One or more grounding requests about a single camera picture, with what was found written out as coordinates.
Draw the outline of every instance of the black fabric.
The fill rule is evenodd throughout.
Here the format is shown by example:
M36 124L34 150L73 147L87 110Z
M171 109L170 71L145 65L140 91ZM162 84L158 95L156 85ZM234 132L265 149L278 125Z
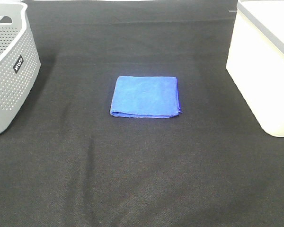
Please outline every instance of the black fabric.
M284 138L225 69L235 0L27 4L42 67L0 135L0 227L284 226ZM183 114L110 116L121 75L177 77Z

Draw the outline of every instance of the gray basket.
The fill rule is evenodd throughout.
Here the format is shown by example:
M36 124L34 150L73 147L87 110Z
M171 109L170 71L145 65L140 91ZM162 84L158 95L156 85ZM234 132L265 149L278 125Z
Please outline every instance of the gray basket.
M0 133L11 123L31 90L40 60L24 3L0 3Z

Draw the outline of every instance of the white container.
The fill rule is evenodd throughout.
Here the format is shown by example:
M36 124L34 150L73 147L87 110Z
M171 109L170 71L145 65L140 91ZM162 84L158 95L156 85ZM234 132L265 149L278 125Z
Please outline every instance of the white container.
M31 90L40 60L26 15L27 5L0 3L0 133L11 123Z
M284 0L237 7L226 68L263 130L284 137Z

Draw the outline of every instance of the basket label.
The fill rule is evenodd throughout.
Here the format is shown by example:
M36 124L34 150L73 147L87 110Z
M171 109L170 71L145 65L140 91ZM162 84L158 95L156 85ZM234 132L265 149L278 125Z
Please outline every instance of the basket label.
M20 57L16 61L16 64L14 65L14 71L15 71L16 74L18 73L19 69L21 68L23 62L24 62L24 60L22 58L22 55L20 55Z

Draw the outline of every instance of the folded towel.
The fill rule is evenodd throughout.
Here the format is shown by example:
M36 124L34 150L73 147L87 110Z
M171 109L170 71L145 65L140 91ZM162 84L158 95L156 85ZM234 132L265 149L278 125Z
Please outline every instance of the folded towel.
M114 117L169 118L179 115L177 78L119 77L110 114Z

